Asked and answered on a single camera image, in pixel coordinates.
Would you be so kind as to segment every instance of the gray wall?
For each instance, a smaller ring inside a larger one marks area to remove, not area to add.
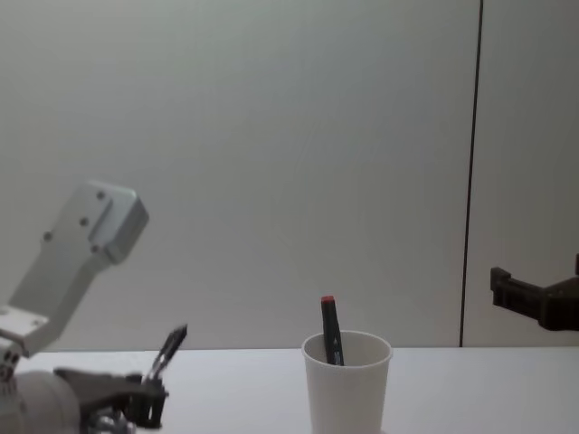
[[[492,306],[489,269],[537,285],[579,253],[579,4],[488,0],[480,62],[464,344],[579,344]]]
[[[152,216],[58,348],[457,345],[478,2],[0,4],[0,289],[81,180]]]

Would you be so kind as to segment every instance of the black vertical line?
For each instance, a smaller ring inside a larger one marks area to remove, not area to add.
[[[467,295],[467,261],[469,259],[469,229],[470,229],[470,197],[472,193],[472,162],[474,157],[474,137],[477,130],[477,103],[479,101],[479,68],[480,43],[482,41],[482,11],[484,0],[479,2],[479,39],[477,41],[477,63],[474,74],[474,98],[472,101],[472,126],[470,129],[470,159],[469,159],[469,186],[467,192],[467,221],[464,229],[464,258],[462,261],[462,298],[460,301],[460,337],[459,346],[462,346],[464,337],[464,305]]]

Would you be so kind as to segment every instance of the white table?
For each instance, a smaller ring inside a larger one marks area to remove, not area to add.
[[[153,352],[41,354],[23,371],[146,370]],[[299,350],[185,351],[166,374],[169,434],[307,434]],[[395,349],[388,434],[577,434],[579,348]]]

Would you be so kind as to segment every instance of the paper cup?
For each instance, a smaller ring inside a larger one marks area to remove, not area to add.
[[[368,333],[341,335],[346,366],[326,363],[323,334],[301,346],[312,434],[380,434],[392,347]]]

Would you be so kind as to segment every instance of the marker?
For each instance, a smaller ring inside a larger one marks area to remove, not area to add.
[[[322,319],[324,321],[324,346],[329,364],[344,366],[342,337],[337,323],[336,300],[333,296],[322,297]]]

